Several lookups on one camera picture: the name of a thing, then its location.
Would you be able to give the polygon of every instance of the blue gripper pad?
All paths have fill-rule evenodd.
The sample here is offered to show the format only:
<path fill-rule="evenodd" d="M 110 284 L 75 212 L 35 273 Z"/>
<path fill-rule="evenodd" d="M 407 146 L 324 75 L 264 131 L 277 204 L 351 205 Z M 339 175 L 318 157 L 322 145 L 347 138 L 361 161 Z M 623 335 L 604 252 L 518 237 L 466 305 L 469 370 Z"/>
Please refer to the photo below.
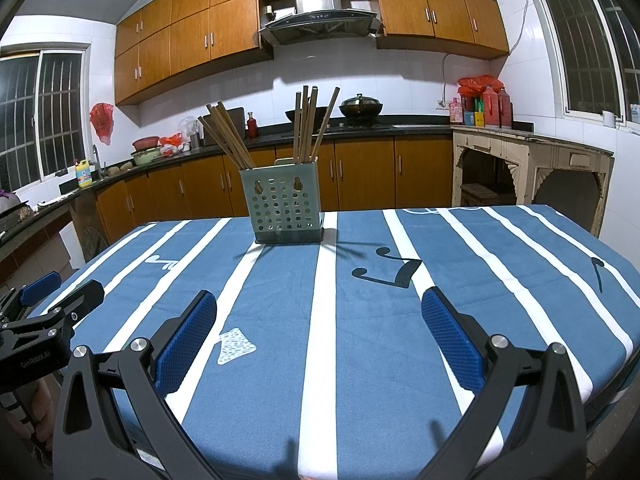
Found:
<path fill-rule="evenodd" d="M 33 306 L 44 300 L 49 294 L 58 290 L 62 285 L 62 280 L 57 272 L 50 272 L 40 278 L 37 282 L 31 283 L 20 292 L 20 304 L 22 306 Z"/>
<path fill-rule="evenodd" d="M 207 292 L 184 319 L 156 359 L 154 386 L 161 397 L 172 394 L 180 388 L 191 363 L 216 322 L 217 311 L 215 296 Z"/>
<path fill-rule="evenodd" d="M 460 386 L 477 395 L 484 387 L 482 356 L 435 291 L 425 291 L 421 307 L 422 318 Z"/>

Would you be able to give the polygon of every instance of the silver screw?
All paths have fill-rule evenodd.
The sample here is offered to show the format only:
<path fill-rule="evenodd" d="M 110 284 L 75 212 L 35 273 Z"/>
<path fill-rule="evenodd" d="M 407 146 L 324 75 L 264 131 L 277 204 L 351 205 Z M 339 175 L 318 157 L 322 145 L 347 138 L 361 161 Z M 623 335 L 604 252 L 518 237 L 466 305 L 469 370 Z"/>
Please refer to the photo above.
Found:
<path fill-rule="evenodd" d="M 146 339 L 141 337 L 134 339 L 130 346 L 134 352 L 142 352 L 146 348 Z"/>
<path fill-rule="evenodd" d="M 507 348 L 509 346 L 509 340 L 503 335 L 494 335 L 491 338 L 491 344 L 496 348 Z"/>
<path fill-rule="evenodd" d="M 561 343 L 552 343 L 551 349 L 558 355 L 566 354 L 566 348 Z"/>
<path fill-rule="evenodd" d="M 84 357 L 84 354 L 86 354 L 86 346 L 84 345 L 77 346 L 74 350 L 74 357 Z"/>

